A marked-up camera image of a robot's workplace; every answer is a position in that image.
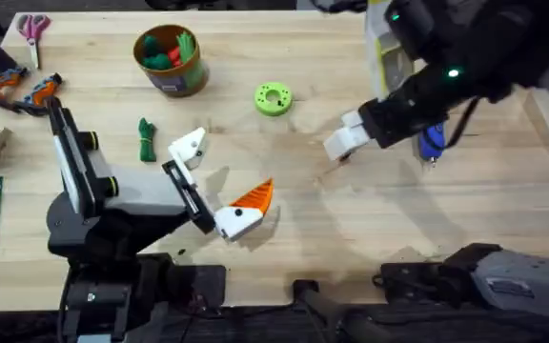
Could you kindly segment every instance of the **green led light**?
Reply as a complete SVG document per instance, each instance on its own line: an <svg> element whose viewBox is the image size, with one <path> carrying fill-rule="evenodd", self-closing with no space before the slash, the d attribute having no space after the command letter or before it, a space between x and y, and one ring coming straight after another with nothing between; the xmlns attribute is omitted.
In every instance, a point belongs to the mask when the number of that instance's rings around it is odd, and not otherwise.
<svg viewBox="0 0 549 343"><path fill-rule="evenodd" d="M448 71L448 77L457 77L461 74L461 72L459 70L449 70Z"/></svg>

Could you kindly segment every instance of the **bundled green wire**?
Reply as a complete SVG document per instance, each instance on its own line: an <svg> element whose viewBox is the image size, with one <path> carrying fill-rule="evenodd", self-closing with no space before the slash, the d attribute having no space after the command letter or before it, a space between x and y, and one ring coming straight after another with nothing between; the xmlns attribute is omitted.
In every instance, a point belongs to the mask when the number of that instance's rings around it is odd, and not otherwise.
<svg viewBox="0 0 549 343"><path fill-rule="evenodd" d="M156 154L153 152L153 135L156 132L156 126L145 118L139 121L139 135L141 136L141 153L139 158L143 162L155 162Z"/></svg>
<svg viewBox="0 0 549 343"><path fill-rule="evenodd" d="M192 37L184 31L177 36L177 44L179 45L181 63L190 61L194 54L194 41L192 40Z"/></svg>

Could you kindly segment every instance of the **green pieces in container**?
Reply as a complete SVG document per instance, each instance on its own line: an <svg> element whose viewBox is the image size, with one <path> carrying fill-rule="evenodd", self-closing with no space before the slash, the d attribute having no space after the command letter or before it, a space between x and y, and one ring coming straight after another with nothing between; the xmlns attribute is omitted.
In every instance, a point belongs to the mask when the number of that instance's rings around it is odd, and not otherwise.
<svg viewBox="0 0 549 343"><path fill-rule="evenodd" d="M181 63L190 61L192 55L194 54L194 41L192 40L192 37L184 31L183 33L177 35L177 44L179 45Z"/></svg>
<svg viewBox="0 0 549 343"><path fill-rule="evenodd" d="M171 60L164 53L158 53L154 57L144 57L143 67L156 71L165 71L173 67Z"/></svg>
<svg viewBox="0 0 549 343"><path fill-rule="evenodd" d="M145 38L143 38L143 51L146 57L154 57L158 53L164 52L160 48L160 44L156 37L152 35L146 35Z"/></svg>
<svg viewBox="0 0 549 343"><path fill-rule="evenodd" d="M255 90L255 107L265 115L279 116L285 113L293 102L292 91L278 82L265 83Z"/></svg>

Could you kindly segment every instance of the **orange and white object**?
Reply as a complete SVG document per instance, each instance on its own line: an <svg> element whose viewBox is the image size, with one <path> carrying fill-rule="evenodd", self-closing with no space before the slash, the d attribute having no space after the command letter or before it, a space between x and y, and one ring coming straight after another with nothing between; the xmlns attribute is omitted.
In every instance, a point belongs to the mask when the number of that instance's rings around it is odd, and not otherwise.
<svg viewBox="0 0 549 343"><path fill-rule="evenodd" d="M230 206L215 213L215 225L219 234L235 241L262 223L273 199L273 179L252 189Z"/></svg>
<svg viewBox="0 0 549 343"><path fill-rule="evenodd" d="M171 157L176 162L183 178L193 188L197 186L190 170L198 167L206 149L207 139L203 128L186 134L169 146ZM238 198L230 206L215 212L213 215L215 229L224 239L234 242L243 234L259 226L272 199L273 179L271 178Z"/></svg>

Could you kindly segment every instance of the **scissors handle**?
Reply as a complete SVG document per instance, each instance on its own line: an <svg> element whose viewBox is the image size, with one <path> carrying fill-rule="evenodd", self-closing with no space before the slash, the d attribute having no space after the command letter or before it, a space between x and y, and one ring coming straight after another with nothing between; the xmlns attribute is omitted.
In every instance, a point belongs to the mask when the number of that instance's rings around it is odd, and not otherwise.
<svg viewBox="0 0 549 343"><path fill-rule="evenodd" d="M28 14L21 15L16 22L16 29L25 38L29 39L31 35L31 16Z"/></svg>
<svg viewBox="0 0 549 343"><path fill-rule="evenodd" d="M31 19L31 34L32 38L34 38L36 41L41 38L42 32L48 27L50 24L50 18L47 15L44 14L37 14L34 15Z"/></svg>
<svg viewBox="0 0 549 343"><path fill-rule="evenodd" d="M16 28L25 38L37 41L50 22L50 18L44 14L23 14L18 18Z"/></svg>

